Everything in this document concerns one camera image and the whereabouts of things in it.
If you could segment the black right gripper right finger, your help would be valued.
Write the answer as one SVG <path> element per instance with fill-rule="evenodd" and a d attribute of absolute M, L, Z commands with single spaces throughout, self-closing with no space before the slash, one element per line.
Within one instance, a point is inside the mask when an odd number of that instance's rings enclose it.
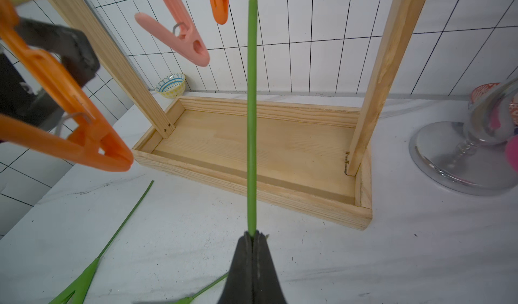
<path fill-rule="evenodd" d="M 252 302 L 287 303 L 275 270 L 267 238 L 259 231 L 256 231 L 252 240 Z"/>

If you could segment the orange end clothespin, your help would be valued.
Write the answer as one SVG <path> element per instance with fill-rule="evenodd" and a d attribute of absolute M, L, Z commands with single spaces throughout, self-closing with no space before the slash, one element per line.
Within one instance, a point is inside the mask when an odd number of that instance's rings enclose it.
<path fill-rule="evenodd" d="M 100 68 L 86 35 L 22 18 L 14 3 L 1 0 L 1 40 L 40 90 L 1 55 L 1 142 L 108 172 L 129 170 L 130 149 L 82 89 Z"/>

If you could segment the yellow tulip flower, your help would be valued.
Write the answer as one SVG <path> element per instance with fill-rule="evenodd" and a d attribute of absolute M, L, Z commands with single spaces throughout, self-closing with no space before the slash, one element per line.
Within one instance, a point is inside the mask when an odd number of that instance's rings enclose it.
<path fill-rule="evenodd" d="M 249 0 L 247 46 L 247 223 L 248 234 L 257 231 L 257 37 L 258 0 Z"/>

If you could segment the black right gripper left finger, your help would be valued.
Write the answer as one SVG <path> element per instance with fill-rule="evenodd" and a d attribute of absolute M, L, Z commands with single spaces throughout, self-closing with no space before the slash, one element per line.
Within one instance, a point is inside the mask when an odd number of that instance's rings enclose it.
<path fill-rule="evenodd" d="M 248 232 L 240 237 L 231 262 L 229 274 L 218 303 L 253 303 L 252 278 L 253 241 Z"/>

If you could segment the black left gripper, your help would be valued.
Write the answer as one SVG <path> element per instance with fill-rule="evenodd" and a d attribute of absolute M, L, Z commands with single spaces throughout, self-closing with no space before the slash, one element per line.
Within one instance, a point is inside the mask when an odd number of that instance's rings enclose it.
<path fill-rule="evenodd" d="M 30 142 L 58 124 L 64 112 L 78 115 L 72 142 L 101 140 L 101 113 L 82 92 L 100 63 L 85 34 L 77 29 L 25 18 L 1 18 L 1 39 L 41 84 L 26 92 L 13 79 L 1 94 L 1 141 Z"/>

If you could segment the pink tulip flower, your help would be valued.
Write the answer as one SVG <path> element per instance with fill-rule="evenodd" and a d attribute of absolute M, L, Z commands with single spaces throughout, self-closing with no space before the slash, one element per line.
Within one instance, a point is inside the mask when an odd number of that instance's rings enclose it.
<path fill-rule="evenodd" d="M 134 212 L 137 210 L 139 205 L 142 203 L 152 186 L 154 185 L 154 181 L 151 181 L 147 186 L 145 192 L 137 201 L 136 205 L 132 208 L 129 214 L 125 217 L 124 221 L 121 223 L 119 228 L 113 234 L 113 236 L 109 239 L 106 246 L 97 255 L 97 257 L 89 264 L 84 271 L 76 278 L 73 282 L 71 282 L 61 293 L 58 294 L 54 299 L 52 299 L 49 304 L 65 304 L 65 303 L 78 303 L 81 304 L 84 302 L 90 286 L 93 282 L 95 274 L 97 272 L 98 266 L 102 257 L 105 255 L 111 244 L 114 242 L 115 238 L 119 235 L 121 230 L 125 227 L 128 220 L 132 217 Z"/>

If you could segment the pink clothespin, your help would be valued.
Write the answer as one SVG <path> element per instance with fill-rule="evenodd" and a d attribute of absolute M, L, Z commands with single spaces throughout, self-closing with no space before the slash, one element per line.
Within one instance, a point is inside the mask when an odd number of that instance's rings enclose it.
<path fill-rule="evenodd" d="M 182 0 L 162 0 L 175 24 L 171 29 L 144 13 L 134 15 L 136 22 L 160 42 L 196 66 L 208 66 L 210 55 Z"/>

